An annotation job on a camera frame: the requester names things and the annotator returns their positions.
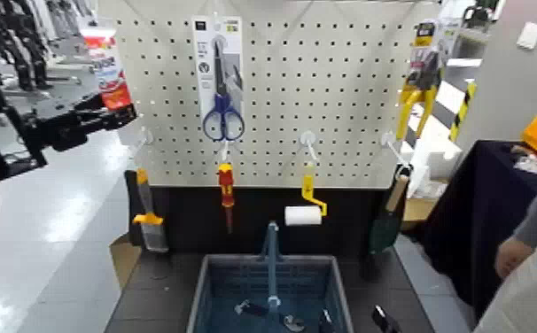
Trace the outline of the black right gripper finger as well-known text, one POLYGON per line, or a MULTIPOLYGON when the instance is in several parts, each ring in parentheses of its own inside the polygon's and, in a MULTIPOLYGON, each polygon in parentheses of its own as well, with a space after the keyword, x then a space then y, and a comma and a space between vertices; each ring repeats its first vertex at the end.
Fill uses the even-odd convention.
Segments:
POLYGON ((374 305, 371 318, 382 333, 401 333, 400 324, 381 306, 374 305))
POLYGON ((335 333, 332 319, 326 308, 324 308, 319 316, 319 333, 335 333))

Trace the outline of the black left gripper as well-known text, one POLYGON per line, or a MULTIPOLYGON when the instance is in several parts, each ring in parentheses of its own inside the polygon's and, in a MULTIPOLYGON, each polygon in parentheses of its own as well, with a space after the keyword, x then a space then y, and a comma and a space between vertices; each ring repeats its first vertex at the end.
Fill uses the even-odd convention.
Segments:
POLYGON ((137 117, 130 104, 109 111, 101 93, 85 95, 69 111, 44 118, 36 109, 27 115, 27 132, 31 144, 40 150, 51 147, 67 151, 88 142, 88 134, 99 130, 115 130, 137 117))

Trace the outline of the bystander bare hand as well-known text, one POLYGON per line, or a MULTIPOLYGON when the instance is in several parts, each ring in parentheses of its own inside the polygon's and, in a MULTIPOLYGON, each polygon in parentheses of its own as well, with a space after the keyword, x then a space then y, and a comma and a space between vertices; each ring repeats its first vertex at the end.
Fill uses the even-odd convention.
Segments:
POLYGON ((494 262, 495 271, 503 280, 532 254, 533 248, 530 245, 511 236, 498 247, 494 262))

